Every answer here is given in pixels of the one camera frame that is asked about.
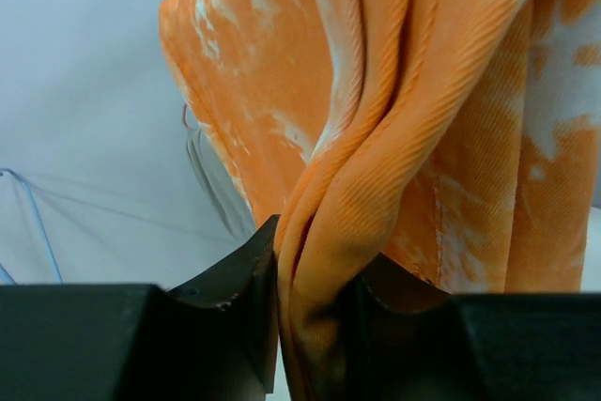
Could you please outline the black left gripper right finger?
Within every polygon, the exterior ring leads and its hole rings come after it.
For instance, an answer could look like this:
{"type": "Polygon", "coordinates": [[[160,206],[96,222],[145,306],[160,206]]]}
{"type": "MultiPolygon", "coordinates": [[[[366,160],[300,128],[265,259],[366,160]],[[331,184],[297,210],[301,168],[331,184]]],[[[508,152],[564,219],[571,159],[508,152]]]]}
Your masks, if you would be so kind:
{"type": "Polygon", "coordinates": [[[600,297],[451,295],[377,257],[340,296],[352,400],[596,400],[600,297]]]}

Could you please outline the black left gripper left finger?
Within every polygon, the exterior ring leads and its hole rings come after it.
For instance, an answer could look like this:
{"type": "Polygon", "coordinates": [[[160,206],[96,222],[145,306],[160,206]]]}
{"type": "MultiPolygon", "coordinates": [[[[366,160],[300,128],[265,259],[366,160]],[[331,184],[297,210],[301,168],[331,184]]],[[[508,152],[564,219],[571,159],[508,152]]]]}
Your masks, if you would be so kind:
{"type": "Polygon", "coordinates": [[[263,400],[277,356],[278,220],[173,289],[5,285],[5,400],[263,400]]]}

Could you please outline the orange white trousers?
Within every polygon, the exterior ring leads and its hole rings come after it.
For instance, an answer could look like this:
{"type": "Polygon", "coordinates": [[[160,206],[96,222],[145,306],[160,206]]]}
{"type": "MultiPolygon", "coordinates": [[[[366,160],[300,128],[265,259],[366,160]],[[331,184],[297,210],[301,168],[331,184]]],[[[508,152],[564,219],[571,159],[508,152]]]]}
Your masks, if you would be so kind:
{"type": "Polygon", "coordinates": [[[348,399],[334,306],[379,254],[450,293],[579,291],[600,0],[163,0],[159,33],[254,220],[280,214],[293,399],[348,399]]]}

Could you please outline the light blue wire hanger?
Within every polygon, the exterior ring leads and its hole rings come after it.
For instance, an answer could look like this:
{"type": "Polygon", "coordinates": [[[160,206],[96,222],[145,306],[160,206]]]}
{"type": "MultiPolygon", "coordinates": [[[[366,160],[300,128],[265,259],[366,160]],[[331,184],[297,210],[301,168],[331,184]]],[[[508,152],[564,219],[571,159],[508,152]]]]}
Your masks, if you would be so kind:
{"type": "Polygon", "coordinates": [[[35,240],[37,240],[44,249],[44,253],[46,255],[48,265],[54,277],[54,281],[58,284],[63,284],[64,278],[61,269],[58,265],[53,245],[51,244],[50,237],[43,222],[36,197],[34,196],[29,181],[18,172],[6,166],[1,168],[1,177],[12,178],[14,182],[23,191],[23,197],[26,200],[26,204],[29,207],[29,213],[26,215],[26,219],[30,221],[30,223],[32,224],[31,227],[37,231],[38,235],[38,237],[35,240]]]}

